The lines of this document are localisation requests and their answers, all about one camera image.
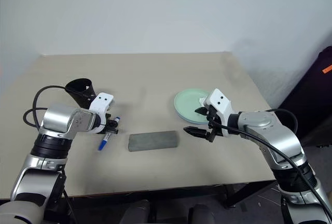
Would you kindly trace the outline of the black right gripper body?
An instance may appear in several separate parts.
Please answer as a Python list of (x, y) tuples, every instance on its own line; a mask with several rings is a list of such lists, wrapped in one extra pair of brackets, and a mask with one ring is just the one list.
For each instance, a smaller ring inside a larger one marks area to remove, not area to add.
[(208, 106), (206, 119), (208, 120), (208, 127), (211, 130), (206, 133), (206, 139), (212, 143), (216, 136), (222, 136), (221, 120), (217, 114), (217, 110), (212, 105)]

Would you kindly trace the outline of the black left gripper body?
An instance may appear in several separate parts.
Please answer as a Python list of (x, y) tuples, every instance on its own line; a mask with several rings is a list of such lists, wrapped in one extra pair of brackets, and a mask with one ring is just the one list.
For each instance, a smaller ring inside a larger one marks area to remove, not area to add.
[(114, 133), (115, 124), (111, 114), (106, 114), (105, 133)]

